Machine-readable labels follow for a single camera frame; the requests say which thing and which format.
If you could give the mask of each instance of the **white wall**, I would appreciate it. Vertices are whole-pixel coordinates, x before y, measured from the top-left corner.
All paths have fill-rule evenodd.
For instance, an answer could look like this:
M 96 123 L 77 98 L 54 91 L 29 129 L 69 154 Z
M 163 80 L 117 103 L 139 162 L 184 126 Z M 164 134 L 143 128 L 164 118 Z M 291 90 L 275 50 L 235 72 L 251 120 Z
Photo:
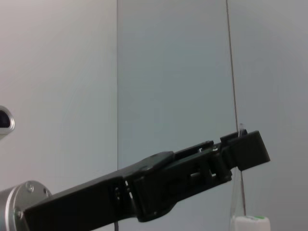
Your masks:
M 16 121 L 0 190 L 57 193 L 116 170 L 116 0 L 1 0 L 0 28 L 0 105 Z
M 249 213 L 274 231 L 307 230 L 308 2 L 230 0 L 239 121 L 271 162 L 244 173 Z
M 236 130 L 225 0 L 118 1 L 119 167 Z M 226 231 L 232 183 L 125 231 Z

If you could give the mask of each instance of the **robotic arm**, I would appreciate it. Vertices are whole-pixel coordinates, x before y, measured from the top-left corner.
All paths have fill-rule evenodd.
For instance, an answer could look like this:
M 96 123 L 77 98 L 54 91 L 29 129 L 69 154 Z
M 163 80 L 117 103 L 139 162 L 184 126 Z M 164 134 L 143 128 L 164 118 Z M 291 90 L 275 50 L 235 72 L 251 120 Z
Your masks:
M 150 221 L 178 201 L 270 161 L 258 131 L 232 133 L 178 152 L 162 152 L 129 167 L 51 195 L 32 181 L 0 192 L 1 231 L 90 231 L 136 217 Z

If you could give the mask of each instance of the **gray wall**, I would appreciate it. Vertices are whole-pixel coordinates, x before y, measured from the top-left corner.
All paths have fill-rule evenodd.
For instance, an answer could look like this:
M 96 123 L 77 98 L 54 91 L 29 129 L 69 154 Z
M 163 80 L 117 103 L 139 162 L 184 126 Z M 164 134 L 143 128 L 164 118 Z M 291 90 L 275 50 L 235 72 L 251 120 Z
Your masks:
M 274 231 L 307 230 L 308 2 L 229 6 L 238 118 L 260 130 L 272 159 L 244 173 L 248 212 Z
M 119 167 L 235 130 L 225 0 L 119 0 Z M 120 230 L 225 231 L 231 186 Z
M 116 0 L 1 0 L 0 28 L 0 105 L 16 121 L 0 190 L 57 193 L 115 171 Z

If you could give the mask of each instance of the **black plastic part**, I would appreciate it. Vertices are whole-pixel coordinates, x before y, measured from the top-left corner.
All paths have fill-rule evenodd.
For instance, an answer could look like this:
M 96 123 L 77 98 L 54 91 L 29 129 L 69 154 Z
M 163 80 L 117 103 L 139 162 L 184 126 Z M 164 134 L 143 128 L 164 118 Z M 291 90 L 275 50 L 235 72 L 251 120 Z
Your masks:
M 90 231 L 121 219 L 145 222 L 183 199 L 231 180 L 231 169 L 269 161 L 258 131 L 237 133 L 134 165 L 61 192 L 24 212 L 29 231 Z
M 9 116 L 5 111 L 0 110 L 0 128 L 9 128 L 11 125 Z

